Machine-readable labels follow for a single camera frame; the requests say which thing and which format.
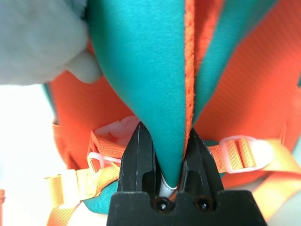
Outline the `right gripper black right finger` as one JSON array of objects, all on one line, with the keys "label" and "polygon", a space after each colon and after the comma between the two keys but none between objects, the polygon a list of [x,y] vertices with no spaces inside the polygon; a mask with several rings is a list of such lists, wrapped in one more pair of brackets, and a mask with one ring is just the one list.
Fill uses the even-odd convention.
[{"label": "right gripper black right finger", "polygon": [[215,196],[223,190],[213,155],[192,129],[182,166],[181,191],[191,196]]}]

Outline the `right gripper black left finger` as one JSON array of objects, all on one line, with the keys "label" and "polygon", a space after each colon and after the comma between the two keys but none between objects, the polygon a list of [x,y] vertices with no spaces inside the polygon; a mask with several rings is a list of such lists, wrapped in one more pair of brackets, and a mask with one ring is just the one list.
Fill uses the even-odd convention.
[{"label": "right gripper black left finger", "polygon": [[151,135],[141,122],[121,158],[118,191],[156,196],[156,155]]}]

